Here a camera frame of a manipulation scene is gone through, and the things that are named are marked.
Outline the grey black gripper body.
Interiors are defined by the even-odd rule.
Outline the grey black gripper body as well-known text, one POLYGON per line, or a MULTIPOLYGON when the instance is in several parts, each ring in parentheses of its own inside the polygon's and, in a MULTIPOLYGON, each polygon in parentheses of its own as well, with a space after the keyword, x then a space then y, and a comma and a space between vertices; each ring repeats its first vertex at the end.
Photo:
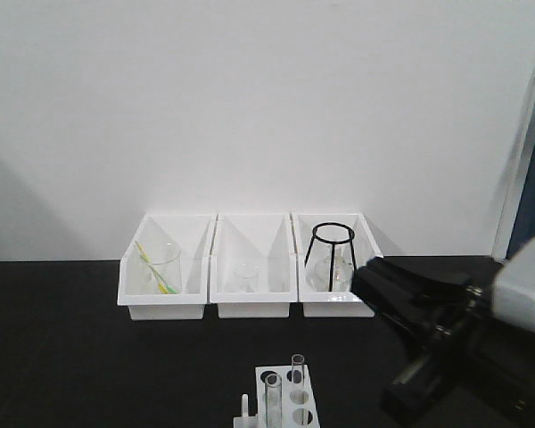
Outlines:
POLYGON ((535 427, 535 237, 490 284, 442 294, 421 353, 387 386, 383 408, 411 424, 457 383, 522 427, 535 427))

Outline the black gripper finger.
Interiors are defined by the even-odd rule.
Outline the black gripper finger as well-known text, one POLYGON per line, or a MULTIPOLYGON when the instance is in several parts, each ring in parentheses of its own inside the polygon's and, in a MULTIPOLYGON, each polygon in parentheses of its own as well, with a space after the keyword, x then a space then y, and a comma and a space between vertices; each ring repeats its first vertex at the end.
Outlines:
POLYGON ((368 267, 355 271, 350 290, 385 320, 402 340, 408 356, 416 357, 424 350, 427 336, 440 315, 441 294, 414 293, 368 267))
POLYGON ((459 271, 419 270, 375 257, 366 266, 392 283, 421 294, 455 294, 471 285, 471 277, 459 271))

